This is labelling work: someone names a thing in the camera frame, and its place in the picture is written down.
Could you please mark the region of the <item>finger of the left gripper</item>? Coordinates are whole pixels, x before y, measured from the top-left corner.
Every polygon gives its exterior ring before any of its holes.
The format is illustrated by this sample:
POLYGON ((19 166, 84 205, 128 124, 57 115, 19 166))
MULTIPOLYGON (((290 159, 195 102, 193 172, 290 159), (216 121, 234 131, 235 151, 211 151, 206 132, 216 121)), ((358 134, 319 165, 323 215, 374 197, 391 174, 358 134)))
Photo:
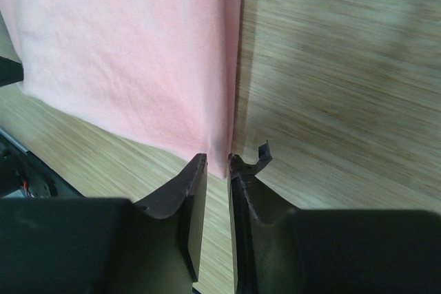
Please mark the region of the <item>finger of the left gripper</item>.
POLYGON ((0 57, 0 87, 19 83, 23 81, 22 64, 0 57))

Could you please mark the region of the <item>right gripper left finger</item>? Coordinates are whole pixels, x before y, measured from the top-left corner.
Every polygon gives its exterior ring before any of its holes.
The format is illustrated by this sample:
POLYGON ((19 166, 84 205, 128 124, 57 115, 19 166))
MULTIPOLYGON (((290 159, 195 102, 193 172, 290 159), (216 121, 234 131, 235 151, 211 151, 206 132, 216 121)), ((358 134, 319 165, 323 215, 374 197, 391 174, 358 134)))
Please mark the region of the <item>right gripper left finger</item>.
POLYGON ((2 198, 2 293, 191 293, 207 156, 138 202, 2 198))

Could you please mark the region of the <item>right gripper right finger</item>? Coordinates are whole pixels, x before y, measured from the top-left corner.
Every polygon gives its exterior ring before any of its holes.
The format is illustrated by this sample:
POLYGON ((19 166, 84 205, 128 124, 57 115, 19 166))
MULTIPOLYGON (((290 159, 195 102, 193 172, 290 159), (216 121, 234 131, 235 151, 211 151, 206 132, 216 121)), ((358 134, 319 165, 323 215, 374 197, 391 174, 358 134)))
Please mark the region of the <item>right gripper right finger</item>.
POLYGON ((229 156, 236 293, 439 293, 440 215, 424 210, 300 209, 229 156))

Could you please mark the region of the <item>salmon pink t shirt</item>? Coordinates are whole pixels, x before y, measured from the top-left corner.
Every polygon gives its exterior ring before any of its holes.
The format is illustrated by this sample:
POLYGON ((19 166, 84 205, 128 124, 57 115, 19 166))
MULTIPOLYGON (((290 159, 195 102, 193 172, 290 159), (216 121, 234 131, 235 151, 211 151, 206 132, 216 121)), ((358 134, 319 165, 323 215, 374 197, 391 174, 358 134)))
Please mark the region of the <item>salmon pink t shirt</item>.
POLYGON ((241 0, 1 0, 24 94, 224 178, 241 0))

